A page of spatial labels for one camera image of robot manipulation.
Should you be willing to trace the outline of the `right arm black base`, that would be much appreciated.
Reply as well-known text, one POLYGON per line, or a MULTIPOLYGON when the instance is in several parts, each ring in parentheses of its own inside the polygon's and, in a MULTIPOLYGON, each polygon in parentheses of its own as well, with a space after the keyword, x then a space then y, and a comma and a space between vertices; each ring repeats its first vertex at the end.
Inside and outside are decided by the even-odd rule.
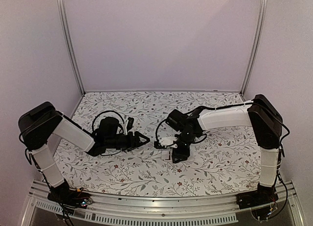
POLYGON ((264 187, 260 184, 257 190, 236 195, 236 204, 239 209, 256 207, 251 211, 254 219, 258 221, 268 220, 276 208, 278 195, 275 186, 264 187))

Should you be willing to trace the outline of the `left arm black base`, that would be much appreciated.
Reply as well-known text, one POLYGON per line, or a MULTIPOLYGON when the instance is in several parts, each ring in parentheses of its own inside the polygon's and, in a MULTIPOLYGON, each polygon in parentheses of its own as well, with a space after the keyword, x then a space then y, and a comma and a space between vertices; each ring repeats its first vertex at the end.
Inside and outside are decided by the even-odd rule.
POLYGON ((69 208, 87 208, 93 203, 91 195, 84 192, 83 187, 71 189, 66 180, 57 187, 50 187, 47 198, 69 208))

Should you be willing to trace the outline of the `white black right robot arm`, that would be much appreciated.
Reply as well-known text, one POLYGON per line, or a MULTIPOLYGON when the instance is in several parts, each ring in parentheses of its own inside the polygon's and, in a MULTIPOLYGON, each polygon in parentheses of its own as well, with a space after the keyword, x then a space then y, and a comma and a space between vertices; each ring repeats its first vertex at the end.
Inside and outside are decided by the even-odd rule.
POLYGON ((261 172, 258 190, 253 193, 256 204, 264 204, 272 196, 280 160, 284 150, 282 141, 285 136, 282 130, 290 134, 289 128, 276 108, 262 95, 241 104, 210 108, 199 106, 189 112, 182 113, 177 109, 170 112, 163 120, 177 134, 160 138, 156 135, 156 149, 172 148, 172 162, 185 161, 190 156, 190 145, 205 132, 223 127, 245 126, 253 129, 257 145, 261 150, 261 172))

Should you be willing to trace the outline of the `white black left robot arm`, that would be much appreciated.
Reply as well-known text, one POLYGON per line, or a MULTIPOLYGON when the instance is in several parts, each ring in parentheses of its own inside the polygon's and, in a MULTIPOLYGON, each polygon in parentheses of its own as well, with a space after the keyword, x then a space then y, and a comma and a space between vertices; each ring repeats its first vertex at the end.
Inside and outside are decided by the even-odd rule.
POLYGON ((83 129, 66 115, 57 111, 50 102, 44 102, 18 120, 19 139, 26 146, 31 158, 37 164, 53 194, 61 203, 69 203, 73 194, 68 189, 48 148, 50 136, 56 135, 80 148, 89 156, 103 155, 107 149, 131 151, 150 142, 150 139, 138 131, 132 131, 134 120, 106 116, 101 119, 98 128, 91 132, 83 129))

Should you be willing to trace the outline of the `white remote control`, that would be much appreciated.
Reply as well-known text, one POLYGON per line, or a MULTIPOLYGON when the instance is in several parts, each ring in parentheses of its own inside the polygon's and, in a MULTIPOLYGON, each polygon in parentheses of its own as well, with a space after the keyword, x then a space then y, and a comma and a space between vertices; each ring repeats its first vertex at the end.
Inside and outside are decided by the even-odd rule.
POLYGON ((163 150, 161 152, 161 159, 163 161, 172 161, 172 151, 170 151, 170 150, 163 150))

